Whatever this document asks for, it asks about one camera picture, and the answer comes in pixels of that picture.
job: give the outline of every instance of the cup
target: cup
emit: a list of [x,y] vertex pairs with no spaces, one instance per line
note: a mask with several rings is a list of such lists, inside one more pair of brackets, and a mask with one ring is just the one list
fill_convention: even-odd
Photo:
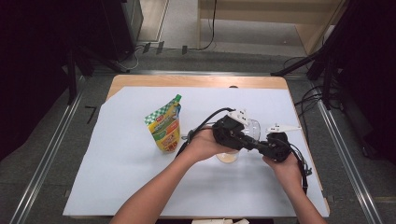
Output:
[[[255,140],[259,141],[261,134],[260,123],[255,119],[249,119],[247,121],[247,125],[245,125],[245,129],[242,130],[242,132],[245,135],[250,136]],[[238,159],[239,150],[233,152],[227,152],[227,153],[219,153],[216,155],[216,157],[222,162],[231,163]]]
[[233,152],[227,152],[227,153],[219,153],[216,155],[216,157],[225,163],[231,163],[234,162],[238,159],[239,156],[239,151],[233,151]]

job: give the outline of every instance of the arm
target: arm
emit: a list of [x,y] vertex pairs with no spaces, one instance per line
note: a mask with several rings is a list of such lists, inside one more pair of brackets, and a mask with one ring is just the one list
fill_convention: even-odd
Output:
[[230,151],[216,143],[211,130],[200,131],[178,157],[124,203],[110,223],[155,223],[181,178],[196,162]]
[[262,157],[262,159],[274,169],[276,178],[288,195],[300,223],[326,223],[303,191],[301,186],[302,177],[294,155],[290,154],[282,162],[272,161],[266,157]]

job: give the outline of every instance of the metal rail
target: metal rail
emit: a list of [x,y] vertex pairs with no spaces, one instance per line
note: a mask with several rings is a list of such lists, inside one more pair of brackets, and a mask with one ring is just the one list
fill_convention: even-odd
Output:
[[69,127],[70,121],[72,120],[76,109],[78,107],[79,101],[81,99],[82,91],[85,88],[86,80],[84,77],[80,77],[78,80],[78,94],[75,100],[66,108],[64,111],[64,115],[62,116],[61,122],[58,124],[58,127],[55,130],[54,135],[52,136],[49,145],[41,159],[41,162],[38,164],[37,169],[35,170],[35,174],[30,180],[26,190],[24,191],[20,203],[12,217],[10,224],[20,224],[24,223],[26,218],[29,215],[29,212],[35,202],[35,198],[38,195],[38,192],[41,189],[41,186],[44,183],[44,180],[47,176],[47,173],[52,165],[52,162],[58,152],[58,148],[64,139],[64,134]]
[[332,136],[332,140],[334,141],[335,148],[337,149],[338,154],[341,158],[341,162],[345,166],[346,173],[349,177],[353,189],[355,190],[356,196],[361,203],[361,208],[364,215],[366,215],[368,223],[383,223],[381,216],[379,215],[375,206],[374,200],[369,190],[367,189],[363,179],[361,178],[361,174],[359,173],[359,170],[356,167],[352,156],[349,154],[343,136],[339,132],[337,124],[335,123],[335,120],[332,116],[332,111],[327,110],[326,106],[321,101],[318,103],[318,107]]

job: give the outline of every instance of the cable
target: cable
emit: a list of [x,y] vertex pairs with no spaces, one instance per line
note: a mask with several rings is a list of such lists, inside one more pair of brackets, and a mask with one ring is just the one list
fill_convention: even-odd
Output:
[[316,96],[320,96],[320,95],[322,95],[322,93],[318,93],[318,94],[311,95],[311,96],[309,96],[308,98],[305,98],[305,99],[302,100],[302,101],[299,101],[299,102],[297,102],[297,103],[294,103],[294,106],[300,105],[300,104],[301,104],[302,102],[304,102],[304,101],[312,100],[312,99],[310,99],[310,98],[317,99]]
[[[145,46],[144,46],[144,45],[136,45],[136,47],[145,47]],[[124,61],[127,60],[129,57],[131,57],[131,55],[132,55],[133,53],[135,53],[136,51],[137,51],[137,49],[135,49],[134,51],[129,51],[128,54],[125,56],[125,58],[122,59],[121,61],[118,61],[118,63],[124,62]]]
[[314,105],[316,105],[322,98],[318,98],[318,99],[314,99],[314,102],[311,102],[309,105],[307,105],[304,109],[304,111],[302,111],[301,114],[298,115],[298,117],[302,116],[305,112],[311,110],[314,108]]
[[312,175],[312,168],[309,169],[308,164],[306,164],[306,160],[303,156],[303,154],[301,153],[300,149],[297,148],[297,146],[289,143],[289,142],[284,142],[280,139],[277,138],[272,138],[272,137],[267,137],[268,140],[274,140],[278,143],[281,143],[282,145],[286,146],[289,148],[290,152],[294,155],[294,157],[297,159],[297,163],[298,163],[298,167],[300,170],[300,174],[302,177],[302,184],[303,184],[303,191],[306,194],[306,192],[308,191],[308,181],[306,179],[306,177],[308,175]]
[[[215,35],[215,29],[212,28],[212,25],[210,24],[210,19],[207,18],[207,25],[209,26],[210,32],[212,33],[212,35]],[[215,49],[218,46],[218,44],[215,41],[215,47],[213,49]]]
[[222,109],[219,109],[217,111],[215,111],[213,114],[211,114],[209,117],[207,117],[207,119],[204,120],[204,122],[202,122],[197,128],[195,128],[194,130],[189,131],[188,135],[187,135],[187,141],[184,142],[184,144],[181,146],[180,150],[178,151],[178,153],[176,154],[175,158],[180,155],[181,152],[184,151],[184,149],[186,148],[186,146],[191,142],[192,138],[202,130],[202,128],[207,124],[208,121],[210,121],[213,117],[215,117],[218,113],[222,112],[222,111],[234,111],[234,109],[231,109],[229,107],[224,107]]
[[126,69],[126,70],[134,70],[134,69],[139,65],[139,58],[137,58],[136,53],[137,53],[139,50],[141,50],[141,49],[142,49],[142,48],[137,49],[137,50],[134,51],[134,57],[136,58],[136,64],[134,65],[134,67],[132,67],[132,68],[125,67],[124,65],[120,64],[120,62],[117,62],[117,64],[118,64],[119,66],[121,66],[122,68]]
[[309,146],[309,133],[308,133],[308,125],[306,124],[305,115],[304,115],[304,98],[306,97],[306,95],[307,95],[309,92],[311,92],[311,91],[313,91],[313,90],[315,90],[315,89],[317,89],[317,88],[322,88],[322,87],[323,87],[323,86],[316,86],[316,87],[310,89],[308,92],[306,92],[306,93],[304,94],[303,99],[302,99],[302,101],[301,101],[301,112],[302,112],[301,115],[302,115],[302,117],[303,117],[303,125],[304,125],[304,129],[305,129],[305,139],[306,139],[306,143],[308,144],[308,146]]
[[305,58],[305,57],[292,57],[292,58],[287,59],[285,62],[283,62],[283,69],[286,68],[286,63],[288,63],[289,61],[294,60],[294,59],[303,59],[303,58]]
[[205,50],[207,48],[209,48],[209,46],[212,44],[213,39],[215,38],[215,19],[216,19],[216,9],[217,9],[217,5],[218,5],[218,0],[215,0],[215,8],[213,9],[213,19],[212,19],[212,39],[210,40],[209,44],[202,48],[202,49],[197,49],[197,50]]

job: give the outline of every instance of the white bracket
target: white bracket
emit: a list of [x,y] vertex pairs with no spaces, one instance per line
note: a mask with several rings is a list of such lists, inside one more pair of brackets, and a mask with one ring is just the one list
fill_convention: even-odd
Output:
[[228,117],[242,124],[248,125],[248,115],[246,109],[236,109],[235,111],[231,111],[228,113]]
[[289,131],[301,130],[301,127],[289,126],[284,124],[275,124],[274,126],[265,130],[268,133],[284,133]]

